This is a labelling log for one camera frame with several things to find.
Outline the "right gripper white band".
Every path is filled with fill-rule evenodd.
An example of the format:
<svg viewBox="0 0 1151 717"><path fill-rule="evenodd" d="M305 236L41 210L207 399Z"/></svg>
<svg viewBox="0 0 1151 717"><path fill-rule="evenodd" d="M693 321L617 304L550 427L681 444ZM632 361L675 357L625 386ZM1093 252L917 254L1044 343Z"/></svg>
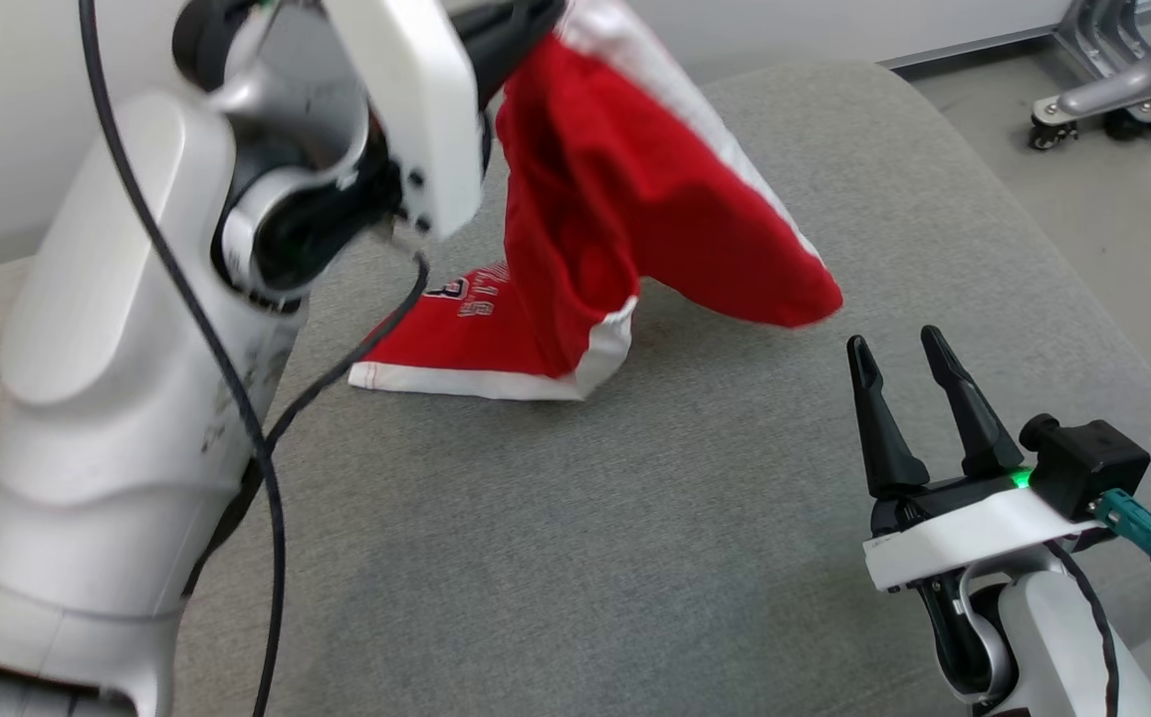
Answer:
<svg viewBox="0 0 1151 717"><path fill-rule="evenodd" d="M862 336L849 337L859 445L868 494L876 499L866 569L877 590L904 589L933 575L1017 554L1053 540L1102 531L1097 519L1070 521L1030 486L1034 470L943 331L920 331L932 376L950 401L965 449L963 476L929 485L889 409L879 364Z"/></svg>

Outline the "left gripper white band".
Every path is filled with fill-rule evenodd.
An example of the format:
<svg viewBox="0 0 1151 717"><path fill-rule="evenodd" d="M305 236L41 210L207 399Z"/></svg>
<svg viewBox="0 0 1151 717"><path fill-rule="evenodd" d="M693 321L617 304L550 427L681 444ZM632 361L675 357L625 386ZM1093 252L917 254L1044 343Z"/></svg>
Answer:
<svg viewBox="0 0 1151 717"><path fill-rule="evenodd" d="M477 78L442 0L323 0L403 177L412 224L434 239L458 232L483 203L483 128ZM481 8L481 105L552 33L566 0Z"/></svg>

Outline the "red shorts with white trim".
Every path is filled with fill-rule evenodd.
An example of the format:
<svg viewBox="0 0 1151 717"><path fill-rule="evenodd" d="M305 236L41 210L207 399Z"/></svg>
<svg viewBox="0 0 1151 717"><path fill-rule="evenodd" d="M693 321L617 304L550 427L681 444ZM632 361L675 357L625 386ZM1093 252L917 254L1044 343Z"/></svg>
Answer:
<svg viewBox="0 0 1151 717"><path fill-rule="evenodd" d="M740 143L624 0L570 0L506 83L503 262L426 291L348 382L579 402L631 346L640 283L799 328L843 291Z"/></svg>

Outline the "black caster wheel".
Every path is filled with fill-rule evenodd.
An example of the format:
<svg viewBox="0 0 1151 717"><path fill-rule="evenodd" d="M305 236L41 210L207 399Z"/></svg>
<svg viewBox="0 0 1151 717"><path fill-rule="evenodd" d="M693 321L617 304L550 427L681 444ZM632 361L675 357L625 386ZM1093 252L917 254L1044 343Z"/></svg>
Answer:
<svg viewBox="0 0 1151 717"><path fill-rule="evenodd" d="M1027 137L1028 148L1049 151L1062 142L1078 140L1078 122L1075 119L1057 125L1049 125L1032 115L1031 124Z"/></svg>
<svg viewBox="0 0 1151 717"><path fill-rule="evenodd" d="M1108 110L1103 115L1103 130L1116 142L1131 142L1151 134L1151 100L1131 108Z"/></svg>

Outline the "grey metal stand frame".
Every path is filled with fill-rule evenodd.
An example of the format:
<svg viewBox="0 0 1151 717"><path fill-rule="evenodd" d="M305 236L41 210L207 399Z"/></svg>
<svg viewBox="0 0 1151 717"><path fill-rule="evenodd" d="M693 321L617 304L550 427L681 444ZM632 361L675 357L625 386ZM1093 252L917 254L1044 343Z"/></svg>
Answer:
<svg viewBox="0 0 1151 717"><path fill-rule="evenodd" d="M1151 100L1151 41L1137 23L1139 0L1072 0L1054 39L1089 73L1085 85L1034 102L1049 125L1100 119Z"/></svg>

